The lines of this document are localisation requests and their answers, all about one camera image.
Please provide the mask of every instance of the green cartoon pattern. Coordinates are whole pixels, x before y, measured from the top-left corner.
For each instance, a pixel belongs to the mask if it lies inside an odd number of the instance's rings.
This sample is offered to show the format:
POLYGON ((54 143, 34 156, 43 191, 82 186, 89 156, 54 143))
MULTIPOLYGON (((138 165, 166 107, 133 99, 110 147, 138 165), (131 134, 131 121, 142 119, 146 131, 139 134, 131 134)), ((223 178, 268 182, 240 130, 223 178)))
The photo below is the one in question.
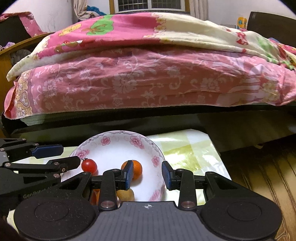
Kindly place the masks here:
POLYGON ((113 15, 103 16, 97 20, 90 28, 85 28, 82 31, 87 31, 87 35, 104 35, 113 30, 113 21, 111 18, 113 15))
POLYGON ((279 64, 279 63, 285 64, 288 69, 290 70, 294 69, 294 66, 291 64, 291 60, 289 56, 286 55, 285 51, 282 48, 276 46, 276 48, 279 51, 278 55, 280 57, 280 61, 278 61, 275 56, 272 56, 270 54, 270 52, 274 51, 274 47, 275 47, 275 45, 272 42, 270 42, 268 39, 262 36, 258 36, 257 41, 258 41, 258 44, 261 46, 261 48, 265 51, 265 55, 267 56, 268 62, 274 63, 274 64, 279 64))

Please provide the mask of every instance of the blue finger pad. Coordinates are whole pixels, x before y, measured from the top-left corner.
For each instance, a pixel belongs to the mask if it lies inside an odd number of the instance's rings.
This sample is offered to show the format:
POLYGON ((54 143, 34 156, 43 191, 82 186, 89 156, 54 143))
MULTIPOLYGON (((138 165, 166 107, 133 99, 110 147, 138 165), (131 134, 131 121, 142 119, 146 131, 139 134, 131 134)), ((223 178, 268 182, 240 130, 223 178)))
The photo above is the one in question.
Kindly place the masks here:
POLYGON ((34 151, 32 151, 32 156, 37 159, 60 156, 64 152, 64 147, 62 145, 49 145, 49 146, 37 146, 34 151))
POLYGON ((131 166, 129 167, 126 175, 126 190, 128 190, 131 187, 131 181, 133 179, 133 162, 131 163, 131 166))
POLYGON ((170 189, 171 188, 170 172, 165 166, 164 162, 161 164, 161 173, 163 175, 163 180, 165 181, 165 185, 167 189, 170 189))

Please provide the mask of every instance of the floral bedsheet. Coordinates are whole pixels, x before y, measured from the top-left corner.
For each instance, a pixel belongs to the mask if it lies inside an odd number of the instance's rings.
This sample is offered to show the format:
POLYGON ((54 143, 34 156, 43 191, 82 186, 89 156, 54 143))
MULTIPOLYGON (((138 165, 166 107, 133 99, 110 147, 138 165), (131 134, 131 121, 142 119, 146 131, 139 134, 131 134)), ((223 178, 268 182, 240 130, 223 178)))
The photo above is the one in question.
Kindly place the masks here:
POLYGON ((294 54, 255 32, 242 32, 189 15, 142 12, 99 16, 51 34, 30 55, 14 65, 7 79, 15 80, 29 69, 88 52, 164 44, 247 53, 291 70, 296 66, 294 54))
POLYGON ((245 53, 182 46, 87 53, 27 70, 5 99, 5 116, 128 107, 252 103, 296 99, 296 72, 245 53))

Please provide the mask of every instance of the metal screw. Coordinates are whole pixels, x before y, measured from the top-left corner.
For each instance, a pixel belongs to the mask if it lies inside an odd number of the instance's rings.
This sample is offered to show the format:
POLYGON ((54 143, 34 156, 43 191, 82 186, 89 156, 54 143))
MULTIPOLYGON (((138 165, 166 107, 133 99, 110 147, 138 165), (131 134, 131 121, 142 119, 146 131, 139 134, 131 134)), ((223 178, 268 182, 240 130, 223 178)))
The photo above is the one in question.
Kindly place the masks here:
POLYGON ((109 200, 101 202, 101 207, 103 208, 112 208, 114 206, 115 206, 115 203, 109 200))
POLYGON ((192 208, 195 206, 195 204, 192 201, 183 201, 181 202, 181 206, 184 208, 192 208))

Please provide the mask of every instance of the wooden headboard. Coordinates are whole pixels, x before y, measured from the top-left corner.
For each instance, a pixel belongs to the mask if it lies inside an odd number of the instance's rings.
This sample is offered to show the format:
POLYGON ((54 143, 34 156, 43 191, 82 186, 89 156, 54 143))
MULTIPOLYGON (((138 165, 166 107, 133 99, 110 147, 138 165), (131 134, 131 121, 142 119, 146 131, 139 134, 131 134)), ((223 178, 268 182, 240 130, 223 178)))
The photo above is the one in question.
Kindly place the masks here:
POLYGON ((265 12, 251 12, 247 30, 296 47, 296 20, 265 12))

